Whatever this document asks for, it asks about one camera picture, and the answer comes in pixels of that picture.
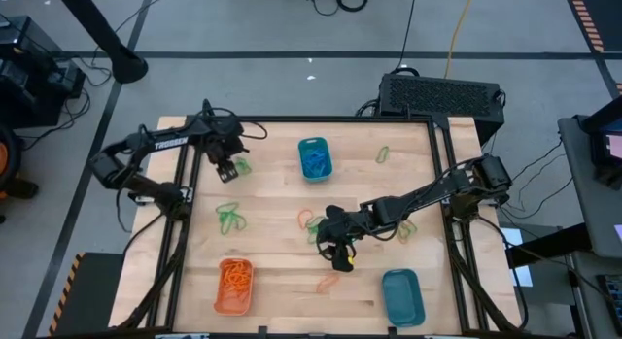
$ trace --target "wooden table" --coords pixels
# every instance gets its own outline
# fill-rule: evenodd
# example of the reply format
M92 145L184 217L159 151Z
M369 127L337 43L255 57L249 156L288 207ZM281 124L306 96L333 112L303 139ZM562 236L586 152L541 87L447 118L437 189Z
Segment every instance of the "wooden table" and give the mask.
M184 121L183 117L161 118L159 128L180 126ZM307 243L308 234L296 221L305 208L316 215L322 215L329 204L357 211L366 200L402 195L430 183L434 172L427 128L416 123L264 125L269 131L267 140L243 139L251 152L242 156L252 166L252 174L222 184L215 168L202 160L174 329L257 333L258 326L267 325L269 333L386 334L391 324L380 287L382 275L389 269L410 268L419 277L426 320L398 333L460 333L438 205L410 216L418 231L407 244L397 238L380 242L366 237L356 242L355 271L341 273L339 282L324 294L316 292L316 285L332 272L330 262ZM246 133L260 134L254 125L244 126ZM457 160L481 155L472 119L451 119L451 128ZM334 171L327 182L307 184L300 173L297 143L314 136L328 140ZM437 139L445 160L440 132ZM377 164L374 159L385 145L391 148L390 158ZM154 153L147 175L157 182L173 181L178 153ZM186 178L190 165L188 160ZM248 227L223 236L215 208L231 201L239 202L238 213L246 217ZM480 211L497 221L492 209ZM134 232L157 213L156 207L139 208ZM110 325L124 320L152 285L163 227L162 221L147 230L127 253ZM510 321L519 324L500 236L480 222L472 224L471 235L482 286ZM213 308L218 266L223 258L236 256L256 267L252 304L246 316L224 317ZM466 283L465 290L471 327L477 327ZM163 323L167 301L165 290L158 323Z

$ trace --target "black and yellow hazard tape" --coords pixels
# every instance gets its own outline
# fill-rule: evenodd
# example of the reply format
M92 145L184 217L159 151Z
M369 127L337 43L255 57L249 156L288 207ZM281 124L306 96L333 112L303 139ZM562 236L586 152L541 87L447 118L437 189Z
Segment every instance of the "black and yellow hazard tape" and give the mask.
M601 39L599 31L594 25L594 21L590 17L590 13L588 13L587 8L585 7L585 3L583 2L583 0L572 0L572 4L574 5L574 9L579 15L579 19L581 20L583 29L585 29L588 39L592 44L592 47L595 51L603 52L603 40Z
M60 315L62 315L62 309L65 307L65 303L67 302L67 298L69 297L69 290L71 290L71 286L74 283L74 278L76 277L76 272L78 272L78 266L80 266L80 261L82 261L82 258L84 256L84 253L76 254L74 262L71 264L71 269L69 270L67 281L65 281L65 287L62 289L62 293L60 294L60 300L58 300L58 304L56 305L56 309L54 310L52 324L50 324L50 329L48 329L48 336L53 336L56 332L56 327L58 326Z

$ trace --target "teal container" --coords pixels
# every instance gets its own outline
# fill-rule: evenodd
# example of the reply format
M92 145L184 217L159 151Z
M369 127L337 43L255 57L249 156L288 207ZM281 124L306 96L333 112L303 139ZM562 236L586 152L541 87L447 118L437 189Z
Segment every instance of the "teal container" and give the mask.
M382 277L387 317L396 327L420 325L426 320L417 275L409 269L387 271Z
M323 137L301 140L298 143L302 176L309 183L324 181L332 174L328 142Z

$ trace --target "concrete floor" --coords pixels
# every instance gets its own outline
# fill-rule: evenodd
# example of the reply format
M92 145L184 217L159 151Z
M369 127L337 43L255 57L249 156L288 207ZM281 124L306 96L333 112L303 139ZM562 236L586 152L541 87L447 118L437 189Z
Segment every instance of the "concrete floor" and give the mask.
M94 1L114 27L143 2ZM447 51L465 1L417 0L407 51ZM334 5L334 0L318 0L323 11ZM130 46L138 51L247 53L226 58L215 53L162 53L149 58L150 72L138 83L88 87L90 112L71 130L54 133L24 155L24 176L37 182L41 193L31 201L8 200L0 206L8 216L0 226L0 265L5 270L0 274L1 336L22 336L35 302L45 311L31 316L26 334L47 334L74 255L120 253L128 240L116 223L115 194L88 176L80 185L95 132L106 123L100 122L102 116L112 112L107 129L102 128L107 144L134 132L139 123L153 128L161 116L195 113L205 97L242 115L352 115L375 97L382 74L395 67L394 56L383 51L401 49L409 7L410 0L369 0L359 13L321 17L305 0L162 0L149 9L142 27L131 20L120 37L128 42L133 30L139 33L136 46ZM0 12L30 15L67 51L95 47L59 0L0 1ZM285 55L262 51L307 52L279 58ZM378 58L354 58L357 51L380 53ZM499 83L506 91L506 124L498 133L494 154L501 156L510 173L557 144L558 118L591 114L612 97L595 60L581 54L590 48L567 0L473 0L456 51L489 52L477 55L479 59L457 56L450 77ZM554 53L543 57L539 52ZM98 65L107 63L97 60ZM441 77L445 67L441 54L404 63L430 77ZM622 61L609 60L606 67L622 82ZM563 159L547 168L525 191L528 211L569 177ZM80 187L86 190L82 206L74 199ZM70 209L72 199L74 208L81 209ZM128 226L134 212L123 200L121 216ZM74 213L72 233L61 234ZM564 226L581 222L573 187L525 222ZM54 252L59 235L70 237L68 246ZM562 335L571 330L568 314L563 315L565 320L545 322L537 319L560 311L544 307L532 311L529 328L535 332Z

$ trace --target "yellow cable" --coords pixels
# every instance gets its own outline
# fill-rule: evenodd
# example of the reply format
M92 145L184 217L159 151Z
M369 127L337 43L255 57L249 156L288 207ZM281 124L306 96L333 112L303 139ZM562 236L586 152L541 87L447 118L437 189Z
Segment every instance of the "yellow cable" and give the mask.
M456 26L456 30L454 31L454 36L451 37L451 46L449 47L449 54L447 55L447 65L445 66L445 76L444 79L447 79L449 76L449 66L451 65L451 55L454 52L454 45L456 44L456 38L458 37L458 32L460 31L460 27L463 25L463 20L467 15L468 7L470 6L471 0L466 0L465 8L463 9L463 13L460 15L460 19L458 20L458 25Z

